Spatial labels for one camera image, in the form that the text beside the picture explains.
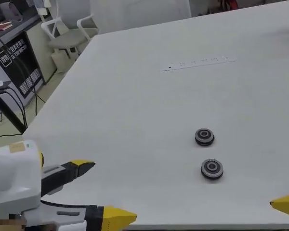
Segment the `power outlet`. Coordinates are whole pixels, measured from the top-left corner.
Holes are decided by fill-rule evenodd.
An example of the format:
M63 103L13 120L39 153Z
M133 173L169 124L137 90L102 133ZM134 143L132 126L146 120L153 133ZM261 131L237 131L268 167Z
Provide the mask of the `power outlet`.
M172 63L172 64L167 65L165 68L162 68L161 71L171 71L171 70L178 70L178 69L204 66L204 65L229 63L229 62L234 62L234 61L236 61L236 59L229 57L229 56L204 58L204 59L200 59L200 60L180 62L177 64Z

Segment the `wire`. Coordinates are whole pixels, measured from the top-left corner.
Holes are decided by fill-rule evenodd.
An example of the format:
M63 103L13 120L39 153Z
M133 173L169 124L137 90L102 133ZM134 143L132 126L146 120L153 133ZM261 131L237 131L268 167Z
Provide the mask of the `wire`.
M20 109L20 111L21 111L21 115L23 116L24 125L25 125L26 128L28 128L25 114L24 114L21 106L20 106L19 103L17 102L17 100L16 100L16 99L12 96L12 94L10 94L9 92L4 91L4 93L8 94L8 95L15 101L15 103L17 104L17 106L19 107L19 109Z
M19 102L21 103L21 106L23 108L23 112L24 112L24 125L28 127L28 123L27 123L27 117L26 117L26 110L25 110L25 106L23 104L23 102L20 100L19 96L17 95L16 91L13 88L7 87L7 89L10 89L14 92L14 94L16 95L16 97L18 98Z
M29 89L30 92L34 93L34 95L35 95L35 102L36 102L36 104L35 104L35 115L37 115L37 106L38 106L38 105L37 105L37 103L38 103L37 97L38 97L43 103L45 103L45 101L44 101L39 95L37 95L34 81L32 80L32 77L31 77L31 75L30 75L30 72L29 72L27 66L22 62L21 59L19 59L17 56L15 56L16 60L19 61L19 62L22 64L22 66L24 67L24 69L26 70L26 72L27 72L27 74L28 74L28 77L29 77L29 79L30 79L30 81L31 81L31 84L32 84L32 86L33 86L33 90L31 90L31 88L28 86L28 84L27 84L27 82L26 82L26 76L25 76L22 68L20 67L19 63L18 63L16 60L13 60L13 58L11 57L11 55L13 54L13 52L10 51L10 48L8 48L8 46L2 41L1 38L0 38L0 43L2 44L2 47L0 47L0 49L3 50L3 51L5 52L5 54L10 57L10 59L12 60L12 62L14 62L14 63L17 65L18 69L20 70L20 72L21 72L21 74L22 74L22 76L23 76L23 79L24 79L24 81L25 81L25 84L26 84L27 88Z
M21 134L0 135L0 137L7 137L7 136L21 136Z

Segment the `black sign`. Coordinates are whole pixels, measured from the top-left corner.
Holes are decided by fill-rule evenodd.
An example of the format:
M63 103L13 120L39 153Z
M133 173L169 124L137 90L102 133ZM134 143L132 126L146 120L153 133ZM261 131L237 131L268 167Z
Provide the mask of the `black sign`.
M0 66L25 98L33 89L33 83L36 85L42 78L39 65L25 32L6 43L6 46L4 48L8 48L8 53L0 49Z

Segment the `metal ring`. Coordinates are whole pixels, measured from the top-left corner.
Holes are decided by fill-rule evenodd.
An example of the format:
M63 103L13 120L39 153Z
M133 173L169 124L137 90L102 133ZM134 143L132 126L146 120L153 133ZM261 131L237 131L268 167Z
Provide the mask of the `metal ring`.
M212 168L209 165L214 164L216 168ZM215 160L215 159L207 159L205 160L201 165L201 173L204 177L216 180L222 177L223 175L223 166L221 162Z
M196 131L195 140L201 146L209 146L214 142L213 132L207 128L202 128Z

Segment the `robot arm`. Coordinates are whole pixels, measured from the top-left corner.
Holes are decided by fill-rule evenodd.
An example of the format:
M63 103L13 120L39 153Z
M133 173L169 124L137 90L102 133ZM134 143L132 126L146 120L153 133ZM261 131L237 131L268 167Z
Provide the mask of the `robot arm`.
M43 167L43 163L43 155L33 141L0 148L0 219L9 219L11 213L21 214L26 227L55 225L57 231L118 231L136 220L136 214L111 206L60 205L40 200L95 165L85 160L49 167Z

